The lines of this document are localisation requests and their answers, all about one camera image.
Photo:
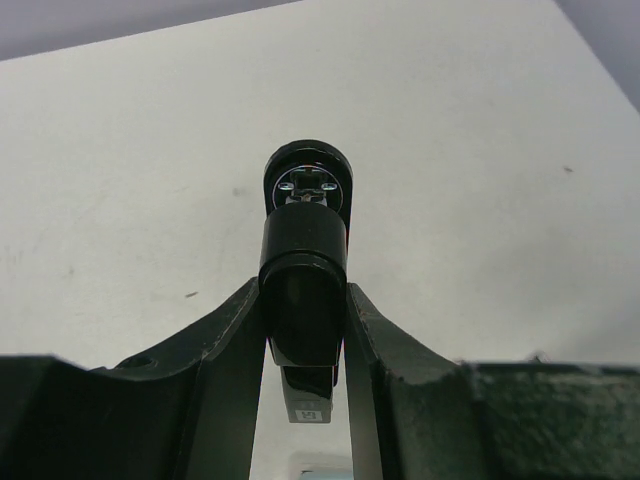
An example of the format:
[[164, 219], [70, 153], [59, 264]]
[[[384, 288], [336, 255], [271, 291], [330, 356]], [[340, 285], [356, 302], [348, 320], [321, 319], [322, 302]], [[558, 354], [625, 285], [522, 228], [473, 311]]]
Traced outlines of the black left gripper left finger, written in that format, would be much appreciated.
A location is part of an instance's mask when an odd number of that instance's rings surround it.
[[1, 360], [5, 479], [245, 479], [264, 361], [258, 286], [116, 367]]

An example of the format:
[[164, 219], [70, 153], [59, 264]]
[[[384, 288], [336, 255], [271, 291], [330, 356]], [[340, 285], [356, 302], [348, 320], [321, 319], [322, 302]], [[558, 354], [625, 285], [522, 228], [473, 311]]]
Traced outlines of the black stapler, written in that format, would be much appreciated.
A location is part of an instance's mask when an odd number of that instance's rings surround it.
[[334, 146], [296, 140], [269, 158], [263, 191], [259, 300], [287, 416], [328, 424], [346, 318], [352, 169]]

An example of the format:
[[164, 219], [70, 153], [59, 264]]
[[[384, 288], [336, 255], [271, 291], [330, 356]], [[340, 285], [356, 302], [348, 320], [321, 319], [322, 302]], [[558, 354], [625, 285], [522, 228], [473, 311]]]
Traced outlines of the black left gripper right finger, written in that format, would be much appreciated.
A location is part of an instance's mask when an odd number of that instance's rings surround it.
[[358, 479], [635, 479], [635, 366], [455, 363], [347, 293]]

